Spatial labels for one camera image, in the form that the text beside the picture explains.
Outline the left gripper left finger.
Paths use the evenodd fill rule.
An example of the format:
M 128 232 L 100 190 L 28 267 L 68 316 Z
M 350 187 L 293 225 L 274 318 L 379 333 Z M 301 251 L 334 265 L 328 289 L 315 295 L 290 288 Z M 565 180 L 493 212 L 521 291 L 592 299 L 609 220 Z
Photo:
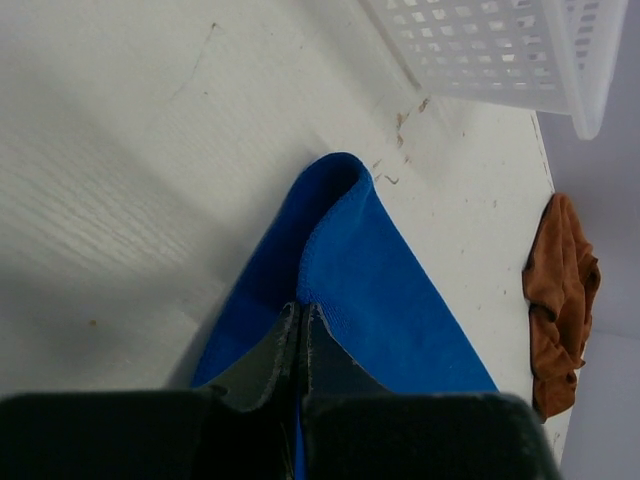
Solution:
M 252 349 L 202 389 L 213 412 L 293 412 L 301 307 L 286 304 Z

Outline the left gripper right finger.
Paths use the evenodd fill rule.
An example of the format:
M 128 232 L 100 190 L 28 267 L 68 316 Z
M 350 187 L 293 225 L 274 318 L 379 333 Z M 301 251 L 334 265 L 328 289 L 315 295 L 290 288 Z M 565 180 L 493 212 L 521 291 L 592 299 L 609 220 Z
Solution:
M 300 340 L 301 387 L 312 397 L 365 397 L 389 394 L 333 337 L 323 309 L 309 304 Z

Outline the blue towel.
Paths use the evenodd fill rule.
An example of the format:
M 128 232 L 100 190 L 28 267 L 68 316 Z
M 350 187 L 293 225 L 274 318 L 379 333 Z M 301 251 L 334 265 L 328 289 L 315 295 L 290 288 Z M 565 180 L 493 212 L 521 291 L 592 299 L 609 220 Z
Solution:
M 196 367 L 204 387 L 301 307 L 293 412 L 213 412 L 197 479 L 492 479 L 496 387 L 382 206 L 363 163 L 327 155 L 295 181 L 233 287 Z M 304 311 L 389 394 L 301 387 Z

